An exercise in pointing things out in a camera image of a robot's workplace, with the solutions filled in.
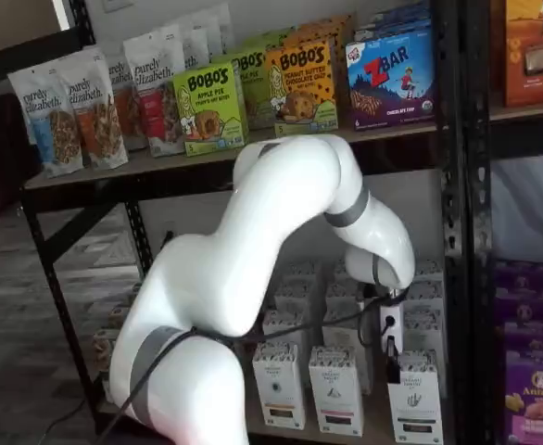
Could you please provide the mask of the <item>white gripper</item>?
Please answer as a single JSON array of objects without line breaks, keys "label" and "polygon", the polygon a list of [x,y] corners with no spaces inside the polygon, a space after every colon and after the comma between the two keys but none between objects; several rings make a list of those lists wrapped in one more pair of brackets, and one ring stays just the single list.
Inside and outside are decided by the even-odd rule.
[{"label": "white gripper", "polygon": [[382,351],[386,353],[386,377],[388,384],[400,383],[398,355],[403,350],[402,304],[383,305],[379,311]]}]

